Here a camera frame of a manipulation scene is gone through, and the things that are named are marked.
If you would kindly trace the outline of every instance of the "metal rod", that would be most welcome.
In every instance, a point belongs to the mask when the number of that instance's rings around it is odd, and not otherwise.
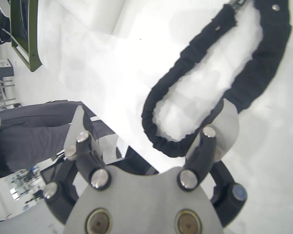
[[[0,80],[0,83],[12,82],[12,80]]]
[[[13,87],[13,86],[15,86],[15,85],[13,84],[13,85],[0,86],[0,88]]]

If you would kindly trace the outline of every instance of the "white table surface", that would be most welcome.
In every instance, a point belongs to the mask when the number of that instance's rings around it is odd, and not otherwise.
[[[113,35],[84,27],[55,0],[39,0],[43,65],[160,172],[183,165],[152,148],[141,112],[153,85],[228,0],[127,0]],[[293,0],[290,0],[293,26]],[[261,40],[250,3],[204,63],[173,87],[155,113],[161,134],[180,140],[214,107]],[[240,114],[224,162],[249,194],[226,233],[293,233],[293,31],[265,93]]]

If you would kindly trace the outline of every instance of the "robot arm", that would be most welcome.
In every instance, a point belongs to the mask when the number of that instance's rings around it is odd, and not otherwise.
[[[225,113],[226,106],[218,117]],[[78,107],[65,142],[66,160],[44,189],[50,211],[65,224],[64,234],[223,233],[245,204],[243,186],[222,161],[214,163],[217,121],[199,132],[184,167],[144,176],[128,173],[129,158],[105,165],[82,119]],[[78,171],[89,184],[80,197],[73,186]],[[200,187],[209,172],[216,182],[211,200]]]

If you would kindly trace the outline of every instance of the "person's leg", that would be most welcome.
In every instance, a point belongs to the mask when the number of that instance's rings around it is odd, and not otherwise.
[[[12,126],[0,130],[0,151],[9,169],[18,171],[30,168],[60,152],[64,147],[69,126]]]
[[[95,114],[82,102],[54,101],[0,111],[1,128],[22,124],[24,127],[57,127],[72,122],[75,110],[81,105],[85,111],[85,129],[92,132],[90,118]]]

